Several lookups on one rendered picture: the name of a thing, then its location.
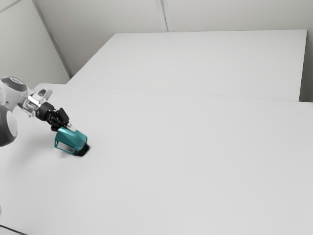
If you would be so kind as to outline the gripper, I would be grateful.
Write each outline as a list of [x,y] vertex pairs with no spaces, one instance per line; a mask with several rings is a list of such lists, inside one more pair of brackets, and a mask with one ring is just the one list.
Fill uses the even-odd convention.
[[75,131],[74,126],[69,122],[69,117],[63,108],[56,110],[49,102],[44,102],[36,111],[36,117],[41,121],[52,122],[51,131],[58,131],[64,127]]

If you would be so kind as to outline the teal faceted mug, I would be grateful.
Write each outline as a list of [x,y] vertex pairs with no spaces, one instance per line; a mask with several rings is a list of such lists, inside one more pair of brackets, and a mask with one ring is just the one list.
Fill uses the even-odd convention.
[[54,147],[74,156],[84,156],[90,149],[87,136],[78,130],[74,132],[60,127],[55,135]]

